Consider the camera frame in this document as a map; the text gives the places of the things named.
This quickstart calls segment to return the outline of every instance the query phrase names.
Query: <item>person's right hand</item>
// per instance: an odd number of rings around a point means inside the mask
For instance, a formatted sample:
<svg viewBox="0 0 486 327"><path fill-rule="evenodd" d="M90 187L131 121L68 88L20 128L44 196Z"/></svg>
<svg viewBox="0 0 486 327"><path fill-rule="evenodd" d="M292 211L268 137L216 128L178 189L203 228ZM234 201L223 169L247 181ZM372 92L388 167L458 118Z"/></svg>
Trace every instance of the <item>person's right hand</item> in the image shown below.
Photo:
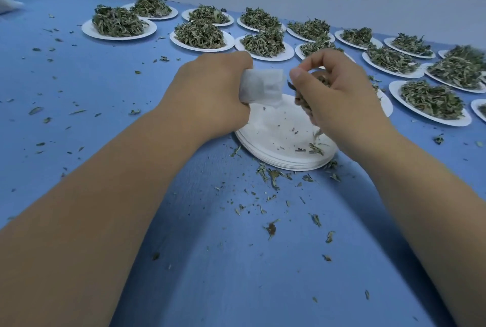
<svg viewBox="0 0 486 327"><path fill-rule="evenodd" d="M331 87L308 71L324 66ZM394 134L364 69L343 52L324 49L290 70L290 78L312 109L312 121L353 159Z"/></svg>

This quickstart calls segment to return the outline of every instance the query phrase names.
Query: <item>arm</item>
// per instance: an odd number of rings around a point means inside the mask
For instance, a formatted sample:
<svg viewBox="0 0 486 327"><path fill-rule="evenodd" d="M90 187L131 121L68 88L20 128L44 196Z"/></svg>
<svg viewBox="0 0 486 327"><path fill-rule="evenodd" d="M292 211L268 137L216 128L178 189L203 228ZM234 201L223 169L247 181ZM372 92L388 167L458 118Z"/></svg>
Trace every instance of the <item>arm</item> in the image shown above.
<svg viewBox="0 0 486 327"><path fill-rule="evenodd" d="M246 52L184 65L156 109L0 231L2 325L109 325L173 177L248 121L238 90L251 67Z"/></svg>
<svg viewBox="0 0 486 327"><path fill-rule="evenodd" d="M324 65L328 88L306 71ZM367 171L461 327L486 321L486 203L443 164L400 135L364 70L334 50L291 70L312 121Z"/></svg>

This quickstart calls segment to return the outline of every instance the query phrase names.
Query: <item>blue table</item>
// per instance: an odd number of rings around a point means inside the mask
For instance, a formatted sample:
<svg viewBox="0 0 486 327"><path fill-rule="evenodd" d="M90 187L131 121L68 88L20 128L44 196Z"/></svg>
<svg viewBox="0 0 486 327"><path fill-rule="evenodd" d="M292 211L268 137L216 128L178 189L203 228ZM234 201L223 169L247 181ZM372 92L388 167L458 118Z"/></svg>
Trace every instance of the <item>blue table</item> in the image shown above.
<svg viewBox="0 0 486 327"><path fill-rule="evenodd" d="M158 22L154 35L109 42L85 36L77 24L98 4L134 0L17 1L25 2L24 10L0 16L0 226L131 124L137 118L128 115L131 109L153 109L179 66L198 55L168 37L183 21L180 13L193 6L169 2L179 16ZM236 23L226 29L235 38L246 33ZM301 43L287 33L285 41L294 47ZM365 64L359 50L340 47L384 88L396 79ZM433 44L436 52L450 48ZM170 62L153 63L161 56ZM285 72L298 63L296 57L278 64L254 61L256 68ZM284 92L292 93L287 86ZM480 98L456 92L468 110L469 102ZM435 124L391 99L391 120L399 131L486 198L486 148L475 144L486 142L486 125L475 115L464 128ZM29 116L36 106L44 110ZM86 112L70 115L79 109ZM46 117L52 120L43 123ZM432 140L440 133L441 146ZM314 183L301 179L305 173L293 175L293 181L280 178L281 191L267 202L275 191L255 173L258 161L244 149L230 156L237 146L233 135L207 143L174 179L140 248L114 327L454 325L355 162L338 154L342 182L324 170L311 173ZM234 211L239 204L246 206L240 216ZM309 213L319 214L322 227ZM269 241L262 226L276 219L277 232ZM334 241L326 244L331 230ZM157 252L160 257L153 260Z"/></svg>

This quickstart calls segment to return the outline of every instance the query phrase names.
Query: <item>forearm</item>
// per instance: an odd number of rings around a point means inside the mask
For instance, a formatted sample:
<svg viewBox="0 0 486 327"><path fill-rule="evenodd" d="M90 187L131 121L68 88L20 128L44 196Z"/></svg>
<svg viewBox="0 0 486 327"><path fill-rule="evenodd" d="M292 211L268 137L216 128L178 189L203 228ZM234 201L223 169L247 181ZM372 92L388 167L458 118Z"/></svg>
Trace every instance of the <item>forearm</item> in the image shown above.
<svg viewBox="0 0 486 327"><path fill-rule="evenodd" d="M486 204L398 133L360 160L458 325L486 321Z"/></svg>
<svg viewBox="0 0 486 327"><path fill-rule="evenodd" d="M4 325L109 325L167 187L200 143L160 113L140 117L0 231Z"/></svg>

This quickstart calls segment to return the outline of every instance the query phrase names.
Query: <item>tea bag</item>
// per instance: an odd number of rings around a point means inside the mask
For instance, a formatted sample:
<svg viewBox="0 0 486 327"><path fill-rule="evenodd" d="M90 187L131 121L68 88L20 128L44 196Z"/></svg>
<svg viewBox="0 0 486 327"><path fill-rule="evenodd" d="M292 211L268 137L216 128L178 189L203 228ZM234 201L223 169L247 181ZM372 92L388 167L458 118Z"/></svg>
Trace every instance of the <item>tea bag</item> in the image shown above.
<svg viewBox="0 0 486 327"><path fill-rule="evenodd" d="M24 4L18 1L12 1L12 0L0 0L0 14L19 9L23 6Z"/></svg>
<svg viewBox="0 0 486 327"><path fill-rule="evenodd" d="M283 70L248 69L241 74L240 101L277 108L282 103Z"/></svg>

